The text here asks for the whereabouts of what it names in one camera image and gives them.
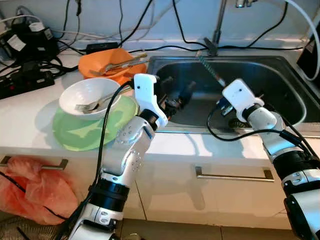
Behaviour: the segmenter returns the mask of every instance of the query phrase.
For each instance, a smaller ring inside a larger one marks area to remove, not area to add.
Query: metal mesh basket
[[[30,240],[53,240],[59,226],[40,225],[32,220],[15,216],[0,221],[1,240],[26,240],[27,238],[18,231],[20,228]]]

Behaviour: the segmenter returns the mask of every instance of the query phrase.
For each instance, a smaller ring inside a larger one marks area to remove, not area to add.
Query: white countertop
[[[194,52],[164,50],[148,52],[149,56],[193,56]],[[298,51],[221,50],[228,55],[280,55],[295,66]],[[73,67],[79,55],[66,50],[60,56],[63,64]],[[0,154],[39,155],[57,157],[95,158],[97,149],[86,152],[69,151],[55,140],[52,122],[61,93],[75,82],[81,81],[78,72],[67,73],[55,80],[55,85],[0,100]],[[320,139],[310,139],[320,154]],[[157,133],[147,152],[154,159],[166,156],[202,156],[212,159],[260,159],[265,161],[261,140],[251,136],[237,142],[221,142],[207,134]]]

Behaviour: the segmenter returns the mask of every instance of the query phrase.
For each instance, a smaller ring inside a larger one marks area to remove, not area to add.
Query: faucet
[[[256,1],[258,0],[235,0],[235,7],[244,8],[245,5],[247,7],[251,7],[252,3]],[[209,56],[213,56],[213,57],[217,56],[220,35],[221,35],[221,25],[222,25],[222,20],[224,19],[226,4],[227,4],[227,0],[221,0],[218,20],[216,23],[216,28],[213,32],[212,41],[210,41],[207,37],[203,39],[206,46],[208,47]]]

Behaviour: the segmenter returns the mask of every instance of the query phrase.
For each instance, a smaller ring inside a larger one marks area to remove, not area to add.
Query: white wall
[[[171,0],[154,0],[155,15],[160,13]],[[295,0],[313,18],[319,9],[320,0]],[[122,28],[126,29],[136,25],[148,0],[122,0],[124,18]],[[228,0],[226,12],[222,23],[221,43],[229,43],[246,39],[249,43],[260,33],[274,25],[282,16],[283,0],[259,0],[252,7],[235,8],[235,0]],[[24,5],[43,19],[45,25],[55,30],[61,30],[64,22],[66,0],[9,0],[0,1],[0,9],[6,17],[15,14],[15,9]],[[183,24],[187,39],[211,39],[217,22],[220,0],[181,0],[177,9]],[[77,5],[75,0],[70,1],[67,30],[77,29]],[[141,25],[147,26],[150,22],[151,6]],[[109,35],[118,31],[120,20],[119,0],[82,0],[81,32]],[[308,25],[301,15],[291,6],[283,24],[278,26],[264,38],[293,38],[303,36]],[[137,32],[132,39],[143,35],[145,30]],[[155,25],[146,40],[180,39],[176,17],[173,9],[163,16]]]

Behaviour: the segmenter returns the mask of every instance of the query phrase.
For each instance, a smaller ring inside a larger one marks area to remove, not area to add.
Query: stainless steel sink
[[[303,80],[280,56],[222,56],[207,61],[226,81],[243,79],[256,96],[273,106],[289,122],[307,135],[319,136],[320,99],[304,85]],[[169,91],[176,98],[184,85],[195,81],[196,90],[190,103],[170,120],[160,132],[203,133],[209,112],[222,95],[222,87],[195,57],[151,57],[148,73],[175,79]],[[235,112],[223,117],[217,112],[211,126],[218,132],[234,133]]]

